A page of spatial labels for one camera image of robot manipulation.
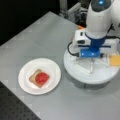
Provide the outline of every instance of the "table surface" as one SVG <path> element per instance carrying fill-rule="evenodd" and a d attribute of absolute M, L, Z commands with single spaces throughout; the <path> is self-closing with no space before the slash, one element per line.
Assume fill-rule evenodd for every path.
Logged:
<path fill-rule="evenodd" d="M 77 26 L 49 12 L 0 47 L 0 80 L 42 120 L 119 120 L 120 74 L 105 88 L 86 91 L 67 77 L 63 56 Z M 49 58 L 60 67 L 59 85 L 44 95 L 30 95 L 18 84 L 24 64 Z"/>

